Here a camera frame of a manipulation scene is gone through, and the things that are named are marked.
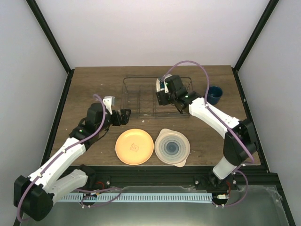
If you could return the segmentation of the black wire dish rack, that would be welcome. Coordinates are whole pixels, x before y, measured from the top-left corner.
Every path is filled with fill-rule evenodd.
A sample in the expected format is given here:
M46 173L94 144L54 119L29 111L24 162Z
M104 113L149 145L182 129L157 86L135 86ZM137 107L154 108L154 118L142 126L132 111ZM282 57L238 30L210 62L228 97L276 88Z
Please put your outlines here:
M156 77L126 77L123 79L121 109L130 109L133 118L184 118L172 105L158 104Z

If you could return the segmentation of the cream and teal bowl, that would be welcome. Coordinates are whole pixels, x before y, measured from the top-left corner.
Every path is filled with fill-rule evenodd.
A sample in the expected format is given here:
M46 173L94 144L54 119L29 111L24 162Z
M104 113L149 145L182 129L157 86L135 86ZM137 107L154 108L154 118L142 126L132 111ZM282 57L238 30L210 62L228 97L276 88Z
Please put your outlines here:
M160 90L164 90L165 89L164 79L163 78L159 78L158 80L159 80Z

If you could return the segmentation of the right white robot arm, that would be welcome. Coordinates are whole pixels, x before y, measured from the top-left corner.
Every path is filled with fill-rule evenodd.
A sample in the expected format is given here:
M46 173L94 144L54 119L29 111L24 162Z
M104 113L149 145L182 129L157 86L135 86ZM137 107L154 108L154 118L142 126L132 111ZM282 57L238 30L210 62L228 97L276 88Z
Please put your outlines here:
M253 159L259 145L253 123L239 120L220 111L195 91L189 92L178 75L165 75L156 80L156 96L159 105L173 105L179 113L190 114L213 128L224 139L223 157L213 167L210 186L219 190L228 177L239 167Z

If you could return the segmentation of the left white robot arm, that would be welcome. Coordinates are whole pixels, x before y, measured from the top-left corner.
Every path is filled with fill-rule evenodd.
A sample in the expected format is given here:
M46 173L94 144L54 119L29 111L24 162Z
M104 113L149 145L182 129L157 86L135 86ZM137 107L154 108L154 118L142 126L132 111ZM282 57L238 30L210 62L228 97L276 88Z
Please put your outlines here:
M131 110L115 111L111 106L107 99L103 103L93 103L86 117L79 121L63 146L44 165L28 177L19 176L15 180L14 206L20 222L23 221L21 212L40 221L64 195L74 190L90 193L95 188L95 171L86 165L78 166L65 177L61 175L102 138L100 132L128 123Z

